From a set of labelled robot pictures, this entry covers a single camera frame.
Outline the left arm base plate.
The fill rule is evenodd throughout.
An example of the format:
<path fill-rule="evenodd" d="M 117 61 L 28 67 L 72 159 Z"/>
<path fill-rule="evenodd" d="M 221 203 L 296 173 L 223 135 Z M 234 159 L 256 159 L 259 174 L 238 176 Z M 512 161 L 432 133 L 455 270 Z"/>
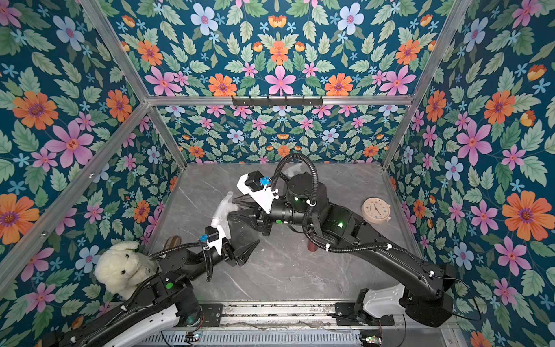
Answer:
<path fill-rule="evenodd" d="M 183 328 L 216 328 L 223 318 L 223 304 L 201 304 L 198 311 L 180 321 Z"/>

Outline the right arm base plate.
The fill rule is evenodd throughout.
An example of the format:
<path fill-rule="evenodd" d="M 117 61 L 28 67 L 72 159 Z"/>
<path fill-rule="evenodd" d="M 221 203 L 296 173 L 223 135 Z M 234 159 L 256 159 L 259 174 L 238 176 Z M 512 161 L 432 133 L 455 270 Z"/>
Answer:
<path fill-rule="evenodd" d="M 368 292 L 368 289 L 361 289 L 355 302 L 337 302 L 335 312 L 328 316 L 336 319 L 339 326 L 393 326 L 395 320 L 392 315 L 376 318 L 363 309 L 363 300 Z"/>

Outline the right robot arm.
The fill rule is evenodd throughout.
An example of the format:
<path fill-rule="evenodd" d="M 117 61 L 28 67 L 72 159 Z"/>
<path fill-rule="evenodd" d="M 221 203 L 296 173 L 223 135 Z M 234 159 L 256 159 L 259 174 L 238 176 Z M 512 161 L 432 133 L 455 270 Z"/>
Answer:
<path fill-rule="evenodd" d="M 455 284 L 454 269 L 416 257 L 374 228 L 390 219 L 391 207 L 371 198 L 363 214 L 330 202 L 315 164 L 308 156 L 281 159 L 272 176 L 253 171 L 241 176 L 242 193 L 234 200 L 241 210 L 229 213 L 233 226 L 244 226 L 267 236 L 273 225 L 300 226 L 310 245 L 329 253 L 351 254 L 394 278 L 396 286 L 362 289 L 354 319 L 371 325 L 390 315 L 438 328 L 453 317 L 454 300 L 448 291 Z"/>

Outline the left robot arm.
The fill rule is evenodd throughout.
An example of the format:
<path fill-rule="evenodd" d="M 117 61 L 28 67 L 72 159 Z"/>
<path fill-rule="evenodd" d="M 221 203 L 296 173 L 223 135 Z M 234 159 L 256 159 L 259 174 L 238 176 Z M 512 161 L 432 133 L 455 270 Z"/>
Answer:
<path fill-rule="evenodd" d="M 66 333 L 49 333 L 39 346 L 132 346 L 150 335 L 173 328 L 180 322 L 195 323 L 201 306 L 192 281 L 225 261 L 244 265 L 260 242 L 234 249 L 229 241 L 221 253 L 201 242 L 182 244 L 152 254 L 160 270 L 140 283 L 131 297 L 105 315 Z"/>

